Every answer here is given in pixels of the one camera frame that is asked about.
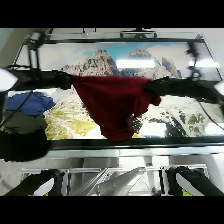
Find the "red cloth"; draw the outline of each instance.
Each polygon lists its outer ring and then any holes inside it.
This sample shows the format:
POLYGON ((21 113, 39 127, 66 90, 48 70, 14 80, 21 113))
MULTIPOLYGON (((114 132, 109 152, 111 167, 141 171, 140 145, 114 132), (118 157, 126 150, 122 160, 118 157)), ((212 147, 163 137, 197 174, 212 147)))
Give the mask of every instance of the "red cloth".
POLYGON ((149 79, 117 76, 74 76, 73 85, 101 133, 113 141, 130 139, 134 118, 159 105, 160 97, 144 90, 149 79))

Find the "blue cloth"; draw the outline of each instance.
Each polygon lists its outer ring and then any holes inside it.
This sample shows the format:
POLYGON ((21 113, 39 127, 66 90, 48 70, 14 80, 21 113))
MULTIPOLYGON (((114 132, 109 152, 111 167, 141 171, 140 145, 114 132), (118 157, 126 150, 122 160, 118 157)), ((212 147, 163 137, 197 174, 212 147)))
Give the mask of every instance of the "blue cloth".
MULTIPOLYGON (((8 99, 7 110, 16 110, 28 95, 29 93, 22 93, 10 97, 8 99)), ((20 111, 26 115, 37 116, 43 114, 53 106, 55 106, 55 103, 51 97, 46 97, 40 92, 34 92, 22 106, 20 111)))

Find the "dark red fabric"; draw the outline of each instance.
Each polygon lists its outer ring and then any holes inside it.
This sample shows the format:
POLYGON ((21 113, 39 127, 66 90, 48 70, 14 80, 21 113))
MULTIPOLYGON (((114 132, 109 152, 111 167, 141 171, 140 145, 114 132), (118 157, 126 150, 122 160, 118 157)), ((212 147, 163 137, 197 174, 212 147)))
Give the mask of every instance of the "dark red fabric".
POLYGON ((144 90, 149 79, 117 76, 74 76, 73 85, 101 133, 112 141, 130 139, 132 115, 140 116, 160 97, 144 90))

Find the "blue sky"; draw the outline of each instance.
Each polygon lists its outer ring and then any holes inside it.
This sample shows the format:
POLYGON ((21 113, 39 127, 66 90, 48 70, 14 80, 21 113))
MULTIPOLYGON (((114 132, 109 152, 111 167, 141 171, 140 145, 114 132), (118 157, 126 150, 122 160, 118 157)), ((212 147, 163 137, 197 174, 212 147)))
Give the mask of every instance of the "blue sky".
MULTIPOLYGON (((136 48, 147 49, 159 46, 169 46, 169 45, 182 45, 183 43, 168 43, 168 42, 129 42, 129 43, 101 43, 102 48, 107 51, 107 53, 116 61, 118 59, 128 58, 129 52, 135 50, 136 48)), ((88 57, 92 57, 95 52, 85 51, 84 54, 88 57)))

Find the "black border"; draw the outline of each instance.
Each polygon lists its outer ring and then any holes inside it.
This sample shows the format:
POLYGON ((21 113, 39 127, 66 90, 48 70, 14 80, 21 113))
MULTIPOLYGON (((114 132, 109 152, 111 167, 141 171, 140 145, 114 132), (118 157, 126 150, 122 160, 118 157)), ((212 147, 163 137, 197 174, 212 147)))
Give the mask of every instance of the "black border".
MULTIPOLYGON (((212 57, 211 52, 202 38, 181 39, 181 38, 110 38, 110 39, 63 39, 44 41, 44 44, 59 43, 96 43, 96 42, 200 42, 204 43, 212 57)), ((17 54, 14 63, 22 50, 23 44, 17 54)), ((178 147, 203 147, 203 146, 223 146, 223 136, 203 136, 203 137, 166 137, 166 138, 133 138, 119 142, 112 142, 107 139, 64 139, 49 140, 50 150, 101 150, 101 149, 144 149, 144 148, 178 148, 178 147)))

